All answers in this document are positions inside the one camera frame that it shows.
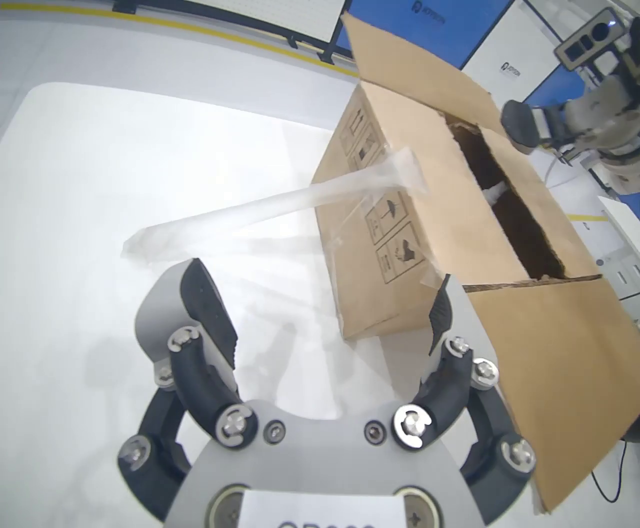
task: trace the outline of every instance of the white table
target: white table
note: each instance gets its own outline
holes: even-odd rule
[[[627,204],[599,196],[611,225],[640,259],[640,220]]]
[[[133,321],[169,264],[137,267],[122,243],[147,225],[307,185],[329,137],[126,90],[53,83],[28,94],[0,142],[0,524],[157,525],[115,456],[155,390]],[[313,211],[203,251],[239,335],[244,399],[331,419],[417,388],[428,331],[342,341]],[[456,438],[462,462],[474,437]],[[207,438],[186,419],[179,440],[193,460]]]

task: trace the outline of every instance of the blue cabinet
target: blue cabinet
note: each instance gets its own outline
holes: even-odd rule
[[[584,93],[584,81],[576,72],[568,72],[558,66],[542,83],[525,99],[531,106],[547,106],[559,104],[568,99],[577,99]]]
[[[461,68],[509,0],[353,0],[349,13]],[[351,49],[342,29],[338,45]]]

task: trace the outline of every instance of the box opening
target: box opening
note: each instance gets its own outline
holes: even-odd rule
[[[544,231],[491,154],[480,130],[463,123],[449,123],[454,139],[482,190],[504,182],[507,190],[492,207],[502,230],[530,278],[566,278],[564,266],[549,245]]]

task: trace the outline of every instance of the pegboard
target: pegboard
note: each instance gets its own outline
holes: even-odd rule
[[[195,0],[329,42],[344,0]]]

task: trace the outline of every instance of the cardboard box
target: cardboard box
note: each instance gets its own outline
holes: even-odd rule
[[[410,147],[429,195],[316,209],[345,339],[428,326],[443,273],[465,286],[555,508],[640,413],[640,333],[490,95],[427,51],[344,16],[361,81],[314,176]],[[482,189],[505,182],[492,208]]]

